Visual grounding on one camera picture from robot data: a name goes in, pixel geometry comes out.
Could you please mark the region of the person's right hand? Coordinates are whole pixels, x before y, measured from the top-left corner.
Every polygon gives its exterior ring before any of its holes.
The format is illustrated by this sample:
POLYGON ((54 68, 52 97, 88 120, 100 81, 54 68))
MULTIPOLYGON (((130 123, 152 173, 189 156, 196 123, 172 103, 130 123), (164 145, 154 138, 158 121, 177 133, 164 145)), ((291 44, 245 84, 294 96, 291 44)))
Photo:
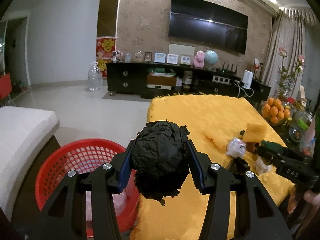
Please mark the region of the person's right hand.
MULTIPOLYGON (((314 193, 310 190, 306 191, 303 195, 303 199, 308 203, 311 204, 312 208, 317 211, 319 209, 319 193, 314 193)), ((295 208, 298 205, 298 197, 297 197, 297 187, 294 186, 290 190, 290 198, 287 207, 287 211, 289 214, 293 213, 295 208)))

